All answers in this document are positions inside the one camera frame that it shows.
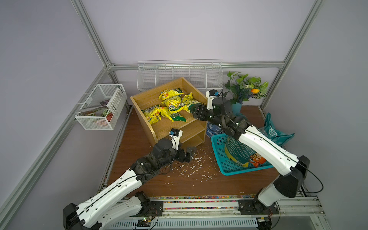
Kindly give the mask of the teal plastic basket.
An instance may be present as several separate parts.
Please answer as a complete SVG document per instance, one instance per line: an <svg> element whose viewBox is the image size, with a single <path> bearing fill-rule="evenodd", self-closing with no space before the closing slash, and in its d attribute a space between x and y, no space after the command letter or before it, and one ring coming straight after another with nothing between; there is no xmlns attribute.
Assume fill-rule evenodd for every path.
<svg viewBox="0 0 368 230"><path fill-rule="evenodd" d="M228 136L226 134L217 134L211 137L214 155L222 174L226 176L231 176L273 168L273 166L269 162L266 162L256 168L253 165L250 165L248 167L241 167L240 165L234 163L226 156L225 153L225 142L227 138Z"/></svg>

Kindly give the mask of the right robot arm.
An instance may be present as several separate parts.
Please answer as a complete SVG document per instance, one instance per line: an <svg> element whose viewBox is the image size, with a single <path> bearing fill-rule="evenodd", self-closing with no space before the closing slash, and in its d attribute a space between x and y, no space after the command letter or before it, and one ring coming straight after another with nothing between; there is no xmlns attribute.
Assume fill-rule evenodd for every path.
<svg viewBox="0 0 368 230"><path fill-rule="evenodd" d="M213 98L210 106L201 103L191 105L189 110L195 119L221 127L226 135L253 149L279 172L279 176L240 211L262 214L280 199L297 195L307 175L310 163L307 157L289 153L263 135L243 115L234 115L231 103L224 97Z"/></svg>

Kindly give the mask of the large green fertilizer bag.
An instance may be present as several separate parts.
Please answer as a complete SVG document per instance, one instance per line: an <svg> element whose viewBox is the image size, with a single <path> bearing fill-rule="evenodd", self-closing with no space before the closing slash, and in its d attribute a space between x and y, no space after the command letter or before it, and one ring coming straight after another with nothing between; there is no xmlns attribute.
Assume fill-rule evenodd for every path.
<svg viewBox="0 0 368 230"><path fill-rule="evenodd" d="M227 137L225 141L226 156L241 167L248 167L251 155L255 151L233 137Z"/></svg>

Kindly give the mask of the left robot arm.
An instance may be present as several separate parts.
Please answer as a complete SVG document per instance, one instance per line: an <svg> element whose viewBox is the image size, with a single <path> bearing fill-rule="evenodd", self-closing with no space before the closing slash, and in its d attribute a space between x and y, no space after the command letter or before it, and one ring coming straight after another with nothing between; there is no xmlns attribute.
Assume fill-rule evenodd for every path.
<svg viewBox="0 0 368 230"><path fill-rule="evenodd" d="M136 216L149 206L143 192L121 200L143 186L153 177L162 174L174 161L188 163L196 147L182 148L180 142L162 139L149 154L139 158L117 180L94 197L78 205L70 203L63 209L63 227L66 230L104 230L118 220Z"/></svg>

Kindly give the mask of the yellow green bag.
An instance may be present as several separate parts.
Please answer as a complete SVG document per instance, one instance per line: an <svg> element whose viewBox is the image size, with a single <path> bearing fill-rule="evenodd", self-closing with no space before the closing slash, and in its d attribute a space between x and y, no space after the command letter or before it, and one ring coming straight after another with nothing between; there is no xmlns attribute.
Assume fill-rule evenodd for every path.
<svg viewBox="0 0 368 230"><path fill-rule="evenodd" d="M193 97L193 93L189 93L185 95L181 100L182 110L187 111L188 113L191 113L191 107L197 105L197 104L203 104L202 102L196 100Z"/></svg>
<svg viewBox="0 0 368 230"><path fill-rule="evenodd" d="M187 121L186 118L181 116L179 113L172 113L169 110L169 108L165 106L160 107L160 115L169 119L171 122L175 122L175 121L186 122Z"/></svg>

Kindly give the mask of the green orange fertilizer bag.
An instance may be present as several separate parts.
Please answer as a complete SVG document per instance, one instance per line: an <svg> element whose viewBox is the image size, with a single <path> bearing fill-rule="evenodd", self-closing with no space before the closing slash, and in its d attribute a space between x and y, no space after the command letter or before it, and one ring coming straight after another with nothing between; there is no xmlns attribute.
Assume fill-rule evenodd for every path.
<svg viewBox="0 0 368 230"><path fill-rule="evenodd" d="M272 121L271 114L267 113L264 121L264 127L261 129L261 132L267 136L270 140L272 140L277 145L283 147L287 142L289 142L292 138L294 138L295 134L286 134L275 128L275 125ZM254 153L250 157L250 163L257 168L260 165L263 165L266 162L266 159L263 158L260 154Z"/></svg>

